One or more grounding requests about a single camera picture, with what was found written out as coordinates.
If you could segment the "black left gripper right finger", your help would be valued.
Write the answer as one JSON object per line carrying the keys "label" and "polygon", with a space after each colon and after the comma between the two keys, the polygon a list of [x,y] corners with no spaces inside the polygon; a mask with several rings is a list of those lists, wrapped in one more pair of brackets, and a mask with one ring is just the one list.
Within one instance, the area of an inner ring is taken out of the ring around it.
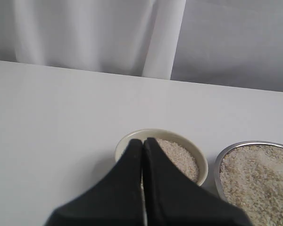
{"label": "black left gripper right finger", "polygon": [[143,189],[149,226],[250,226],[239,208],[189,180],[154,138],[143,145]]}

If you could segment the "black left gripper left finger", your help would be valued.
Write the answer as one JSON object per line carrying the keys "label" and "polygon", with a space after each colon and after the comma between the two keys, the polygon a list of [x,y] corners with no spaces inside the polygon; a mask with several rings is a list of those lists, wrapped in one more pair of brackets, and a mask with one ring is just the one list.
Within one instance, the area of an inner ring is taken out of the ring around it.
{"label": "black left gripper left finger", "polygon": [[132,139],[111,171],[91,189],[56,208],[48,226],[142,226],[143,143]]}

